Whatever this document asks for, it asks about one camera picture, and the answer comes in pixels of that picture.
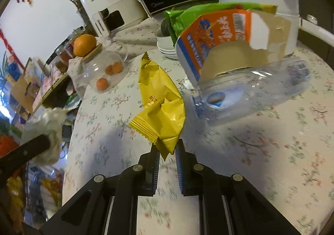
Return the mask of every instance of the plastic bag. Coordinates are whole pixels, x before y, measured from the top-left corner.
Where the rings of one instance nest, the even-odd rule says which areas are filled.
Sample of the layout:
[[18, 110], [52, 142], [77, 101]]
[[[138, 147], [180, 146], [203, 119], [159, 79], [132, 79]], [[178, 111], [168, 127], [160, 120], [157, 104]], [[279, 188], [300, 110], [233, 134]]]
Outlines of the plastic bag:
[[62, 143], [62, 124], [66, 119], [66, 112], [61, 108], [46, 109], [38, 118], [27, 121], [22, 133], [21, 144], [24, 144], [41, 134], [50, 141], [50, 148], [32, 159], [37, 165], [52, 165], [59, 159]]

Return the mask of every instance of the stack of bowls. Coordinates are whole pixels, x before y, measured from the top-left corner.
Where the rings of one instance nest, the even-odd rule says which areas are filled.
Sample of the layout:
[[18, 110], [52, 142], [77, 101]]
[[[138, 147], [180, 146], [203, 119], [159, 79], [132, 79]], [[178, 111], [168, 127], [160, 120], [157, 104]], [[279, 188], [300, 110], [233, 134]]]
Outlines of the stack of bowls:
[[177, 60], [172, 38], [170, 36], [164, 36], [161, 32], [161, 28], [155, 32], [155, 37], [157, 38], [157, 47], [160, 52], [167, 58]]

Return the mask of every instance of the orange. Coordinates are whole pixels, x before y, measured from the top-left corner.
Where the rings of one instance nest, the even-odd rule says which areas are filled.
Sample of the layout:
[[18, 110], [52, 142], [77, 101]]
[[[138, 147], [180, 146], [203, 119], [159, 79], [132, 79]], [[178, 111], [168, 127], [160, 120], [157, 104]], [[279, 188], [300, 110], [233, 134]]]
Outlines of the orange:
[[112, 65], [112, 69], [115, 74], [118, 74], [119, 72], [122, 71], [123, 66], [119, 61], [117, 61]]
[[96, 47], [96, 38], [90, 34], [83, 34], [73, 43], [73, 54], [77, 57], [85, 57]]
[[109, 87], [109, 83], [108, 80], [105, 78], [100, 78], [97, 80], [96, 82], [96, 89], [98, 89], [99, 91], [104, 91]]
[[113, 75], [114, 72], [113, 72], [113, 65], [110, 64], [106, 69], [105, 69], [105, 73], [109, 76]]

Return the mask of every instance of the yellow snack wrapper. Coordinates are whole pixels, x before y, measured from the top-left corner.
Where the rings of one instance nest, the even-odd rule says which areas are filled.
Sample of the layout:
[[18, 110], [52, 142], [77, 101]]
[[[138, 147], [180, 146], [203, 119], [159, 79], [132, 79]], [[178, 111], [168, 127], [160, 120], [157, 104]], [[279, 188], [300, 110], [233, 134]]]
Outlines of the yellow snack wrapper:
[[186, 119], [183, 98], [167, 73], [151, 61], [147, 52], [142, 57], [138, 86], [144, 110], [129, 126], [154, 143], [164, 160], [174, 154]]

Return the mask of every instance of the cardboard box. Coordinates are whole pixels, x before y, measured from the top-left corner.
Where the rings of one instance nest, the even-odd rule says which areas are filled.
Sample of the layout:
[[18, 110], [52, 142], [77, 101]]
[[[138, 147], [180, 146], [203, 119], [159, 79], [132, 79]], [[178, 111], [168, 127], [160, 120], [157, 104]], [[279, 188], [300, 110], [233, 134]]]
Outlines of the cardboard box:
[[284, 58], [290, 21], [274, 14], [231, 9], [198, 17], [175, 49], [196, 87], [227, 71], [257, 67]]
[[32, 113], [32, 104], [34, 103], [34, 99], [29, 95], [25, 95], [28, 83], [25, 81], [24, 77], [24, 74], [20, 76], [10, 90], [10, 94], [27, 112]]

